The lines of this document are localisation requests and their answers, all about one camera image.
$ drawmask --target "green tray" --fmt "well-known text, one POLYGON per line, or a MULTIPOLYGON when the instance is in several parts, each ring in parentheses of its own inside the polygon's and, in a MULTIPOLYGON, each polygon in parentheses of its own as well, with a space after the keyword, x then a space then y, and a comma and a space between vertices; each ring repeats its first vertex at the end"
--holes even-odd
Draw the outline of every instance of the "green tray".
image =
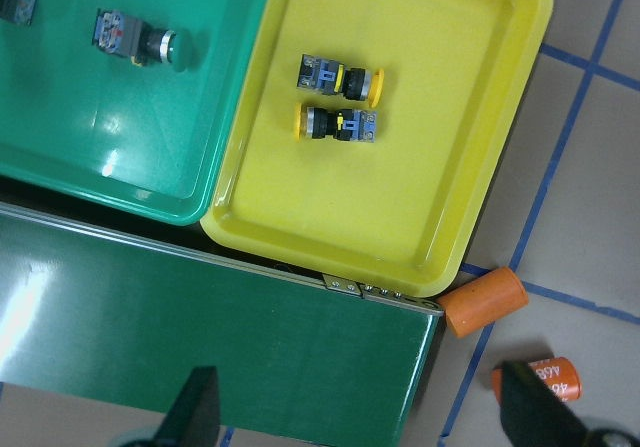
POLYGON ((0 174, 138 215, 204 214, 265 0, 38 0, 0 23, 0 174), (96 10, 185 29, 185 72, 91 45, 96 10))
POLYGON ((166 412, 215 365, 223 424, 322 445, 397 445, 439 320, 1 202, 0 245, 0 381, 166 412))

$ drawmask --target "blue tile grout line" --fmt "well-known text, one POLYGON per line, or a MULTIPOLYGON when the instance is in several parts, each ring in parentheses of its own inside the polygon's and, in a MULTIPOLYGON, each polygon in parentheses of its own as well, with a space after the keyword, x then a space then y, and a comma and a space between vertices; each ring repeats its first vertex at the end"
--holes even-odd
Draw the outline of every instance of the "blue tile grout line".
POLYGON ((511 257, 511 261, 509 262, 509 267, 513 271, 516 271, 518 269, 520 261, 522 260, 522 256, 524 255, 524 251, 527 248, 527 244, 529 243, 529 239, 531 238, 531 232, 533 231, 533 226, 538 219, 540 209, 542 208, 542 204, 544 203, 547 192, 549 191, 551 181, 553 180, 553 177, 555 176, 555 173, 558 169, 560 158, 564 153, 564 148, 566 147, 569 136, 573 131, 573 127, 578 118, 578 114, 580 113, 580 109, 584 104, 584 100, 587 96, 587 91, 589 90, 589 86, 591 85, 591 81, 593 80, 593 76, 597 70, 597 63, 602 57, 602 53, 604 52, 604 47, 607 44, 607 40, 609 40, 609 35, 611 35, 613 24, 616 20, 616 17, 618 16, 618 13, 620 12, 622 1, 623 0, 613 0, 611 2, 611 6, 609 7, 609 11, 607 12, 607 17, 605 18, 600 34, 598 35, 598 40, 596 41, 596 45, 593 49, 591 59, 586 67, 582 80, 580 81, 580 86, 578 87, 576 96, 571 103, 569 114, 567 115, 564 126, 562 127, 562 131, 560 132, 556 147, 551 154, 551 160, 547 165, 547 170, 545 171, 542 181, 540 182, 540 186, 538 187, 538 192, 536 193, 536 196, 534 198, 533 205, 531 206, 531 210, 529 211, 529 215, 527 216, 524 228, 522 229, 522 233, 520 234, 520 238, 518 239, 518 243, 516 244, 515 251, 513 253, 513 256, 511 257))
POLYGON ((624 85, 625 87, 629 87, 630 89, 640 92, 640 80, 632 79, 631 77, 621 74, 620 72, 607 69, 606 67, 603 67, 601 65, 596 66, 595 74, 604 79, 610 80, 611 82, 624 85))
MULTIPOLYGON (((490 271, 489 269, 478 267, 477 265, 473 265, 469 263, 462 264, 460 266, 460 270, 462 272, 475 275, 477 277, 484 275, 490 271)), ((569 304, 574 307, 579 307, 581 309, 585 309, 590 312, 594 312, 596 314, 613 317, 614 319, 622 320, 623 322, 629 322, 631 324, 640 325, 640 317, 633 315, 630 312, 625 312, 624 310, 616 309, 613 307, 599 306, 598 304, 590 300, 583 299, 581 297, 576 297, 575 295, 571 295, 571 294, 565 294, 564 292, 550 289, 548 287, 543 287, 541 285, 533 284, 531 282, 522 281, 522 283, 527 289, 527 292, 529 292, 530 294, 546 297, 548 299, 555 300, 557 302, 562 302, 564 304, 569 304)))
POLYGON ((636 80, 633 77, 621 74, 620 72, 609 69, 608 67, 604 67, 600 64, 594 64, 593 62, 589 62, 587 59, 583 59, 582 57, 571 54, 565 50, 558 49, 549 44, 542 44, 539 52, 547 57, 551 57, 552 59, 559 60, 560 62, 564 62, 565 64, 572 65, 579 69, 586 70, 592 66, 591 68, 595 75, 624 87, 640 91, 640 80, 636 80))
POLYGON ((456 394, 456 398, 453 401, 453 405, 451 406, 451 410, 449 411, 449 415, 447 416, 447 420, 445 421, 442 433, 440 434, 440 437, 438 439, 438 447, 445 447, 447 437, 451 435, 453 425, 455 424, 458 414, 460 413, 460 409, 462 408, 462 402, 467 395, 467 391, 471 386, 471 381, 473 380, 473 377, 476 374, 476 369, 478 368, 478 364, 480 363, 480 358, 482 357, 484 349, 489 342, 489 337, 491 336, 493 325, 494 324, 489 324, 484 329, 482 329, 482 333, 480 334, 480 338, 478 339, 476 348, 473 351, 473 355, 471 356, 471 360, 469 361, 469 365, 467 366, 467 371, 465 372, 462 383, 458 388, 458 393, 456 394))
POLYGON ((600 62, 600 58, 604 52, 604 47, 609 40, 609 35, 611 35, 611 30, 613 29, 613 24, 620 13, 620 6, 622 5, 623 0, 613 0, 611 2, 611 6, 609 7, 609 11, 607 12, 607 17, 604 20, 604 25, 602 26, 602 30, 600 31, 600 35, 598 35, 598 40, 596 41, 596 46, 593 49, 593 54, 591 55, 591 64, 597 64, 600 62))
POLYGON ((587 91, 589 90, 589 85, 591 84, 592 79, 593 73, 590 70, 586 70, 582 77, 582 80, 580 81, 580 86, 578 87, 576 96, 571 103, 569 114, 567 115, 564 126, 560 131, 560 136, 558 137, 556 146, 553 149, 553 153, 551 154, 551 159, 549 160, 549 164, 547 165, 544 176, 540 181, 540 186, 538 187, 538 191, 536 192, 536 196, 533 200, 533 205, 531 206, 531 210, 529 211, 529 215, 527 216, 527 220, 525 221, 524 228, 522 229, 520 238, 518 239, 518 243, 516 244, 515 251, 513 252, 513 256, 511 257, 511 261, 509 262, 509 267, 514 272, 520 266, 522 256, 524 255, 524 251, 527 248, 529 239, 531 238, 533 227, 538 220, 540 210, 542 209, 542 204, 544 203, 547 197, 547 192, 549 191, 549 187, 551 186, 551 181, 553 180, 553 177, 558 170, 560 158, 564 153, 564 149, 569 140, 569 136, 573 131, 573 126, 576 123, 578 114, 580 113, 580 109, 582 108, 582 104, 584 103, 584 100, 587 96, 587 91))
POLYGON ((565 50, 552 47, 549 44, 542 44, 539 52, 548 57, 559 60, 560 62, 578 67, 579 69, 586 69, 589 66, 589 61, 587 59, 570 54, 565 50))
MULTIPOLYGON (((511 261, 509 262, 509 267, 512 270, 517 270, 520 262, 522 260, 522 256, 524 255, 524 251, 529 242, 529 238, 531 237, 531 233, 533 231, 533 227, 538 219, 538 215, 540 213, 540 209, 542 208, 542 204, 546 198, 547 192, 549 190, 549 186, 551 185, 551 181, 558 169, 558 164, 564 152, 564 148, 567 145, 567 141, 569 140, 569 136, 573 130, 573 126, 575 125, 576 119, 578 118, 578 114, 580 113, 580 109, 584 104, 584 100, 587 95, 587 91, 589 90, 589 85, 598 70, 598 62, 602 57, 602 53, 604 52, 604 47, 607 44, 607 40, 609 39, 609 35, 611 34, 611 30, 613 28, 613 24, 620 12, 620 6, 622 5, 623 0, 613 0, 609 7, 609 11, 607 12, 607 17, 604 21, 602 29, 600 30, 600 34, 598 35, 598 39, 596 41, 596 45, 593 49, 593 53, 591 55, 591 59, 587 64, 584 72, 584 76, 582 77, 582 81, 580 82, 580 86, 578 87, 578 91, 576 92, 576 96, 571 104, 571 108, 569 109, 569 113, 565 120, 564 126, 562 127, 562 131, 560 132, 560 136, 558 137, 558 141, 556 143, 556 147, 554 148, 553 154, 551 155, 551 159, 547 166, 547 170, 545 171, 544 177, 540 182, 540 186, 538 188, 538 192, 536 193, 536 197, 533 201, 533 205, 531 210, 529 211, 529 215, 527 216, 527 220, 525 222, 524 228, 518 239, 518 243, 514 250, 513 256, 511 257, 511 261)), ((545 49, 552 53, 558 53, 558 49, 552 50, 552 48, 545 49)), ((438 439, 438 447, 445 447, 446 439, 449 437, 451 432, 453 431, 454 424, 460 413, 462 408, 462 403, 464 402, 464 398, 467 395, 469 387, 471 386, 471 382, 475 376, 476 370, 478 368, 478 364, 484 353, 484 349, 489 342, 489 338, 491 336, 491 332, 493 330, 493 325, 488 325, 482 330, 482 334, 480 335, 480 339, 476 344, 476 348, 473 352, 473 356, 469 361, 469 365, 467 366, 467 371, 462 379, 460 387, 458 389, 458 393, 454 400, 453 405, 449 411, 449 415, 445 422, 444 428, 438 439)))
POLYGON ((227 427, 224 433, 224 437, 220 441, 220 447, 229 447, 231 445, 231 439, 233 439, 233 433, 236 431, 234 427, 227 427))
POLYGON ((623 322, 630 322, 635 325, 640 325, 640 317, 637 317, 629 312, 625 312, 624 310, 615 309, 613 307, 602 307, 595 302, 591 302, 590 300, 558 292, 557 290, 548 289, 547 287, 532 284, 531 282, 523 282, 523 284, 527 289, 527 292, 530 292, 532 294, 540 295, 548 299, 553 299, 558 302, 573 305, 574 307, 580 307, 597 314, 613 317, 614 319, 622 320, 623 322))

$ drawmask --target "gray floor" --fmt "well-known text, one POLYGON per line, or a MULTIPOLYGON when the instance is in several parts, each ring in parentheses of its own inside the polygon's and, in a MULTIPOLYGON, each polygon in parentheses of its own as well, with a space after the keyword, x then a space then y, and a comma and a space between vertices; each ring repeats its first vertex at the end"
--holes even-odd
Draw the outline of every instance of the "gray floor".
MULTIPOLYGON (((1 384, 0 445, 120 447, 149 439, 163 414, 1 384)), ((220 447, 299 447, 308 443, 223 426, 220 447)))
MULTIPOLYGON (((509 446, 490 371, 501 360, 552 355, 571 359, 580 372, 583 397, 569 404, 578 416, 590 426, 640 435, 639 125, 640 0, 555 0, 459 278, 509 265, 525 281, 530 305, 465 339, 445 334, 402 447, 509 446)), ((24 392, 5 387, 0 430, 22 432, 15 445, 51 445, 24 443, 24 435, 35 438, 38 429, 20 412, 27 409, 33 420, 38 411, 29 399, 45 405, 24 392)), ((96 422, 108 418, 104 442, 160 419, 121 407, 107 415, 101 410, 107 407, 88 408, 91 403, 79 399, 58 401, 75 402, 85 424, 94 414, 96 422)), ((61 429, 70 421, 49 419, 61 429)), ((223 443, 308 445, 239 430, 223 443)))

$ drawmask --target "orange cylinder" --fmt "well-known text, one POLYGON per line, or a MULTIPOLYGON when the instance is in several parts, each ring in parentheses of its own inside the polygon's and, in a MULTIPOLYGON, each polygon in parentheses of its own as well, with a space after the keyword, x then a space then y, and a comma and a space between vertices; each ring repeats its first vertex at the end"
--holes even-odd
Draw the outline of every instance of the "orange cylinder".
POLYGON ((529 297, 509 267, 500 267, 438 298, 447 325, 464 337, 524 307, 529 297))
MULTIPOLYGON (((555 359, 538 360, 537 362, 530 362, 529 366, 561 401, 577 400, 582 395, 582 382, 580 382, 578 371, 569 359, 557 357, 555 359)), ((497 368, 491 372, 491 384, 493 385, 496 399, 500 403, 502 369, 497 368)))

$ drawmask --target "screw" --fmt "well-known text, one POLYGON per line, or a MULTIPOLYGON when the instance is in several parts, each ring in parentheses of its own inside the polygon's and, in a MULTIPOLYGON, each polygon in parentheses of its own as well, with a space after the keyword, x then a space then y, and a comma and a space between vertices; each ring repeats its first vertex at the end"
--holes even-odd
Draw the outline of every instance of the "screw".
POLYGON ((607 447, 631 447, 629 439, 617 432, 609 432, 602 436, 602 441, 607 447))

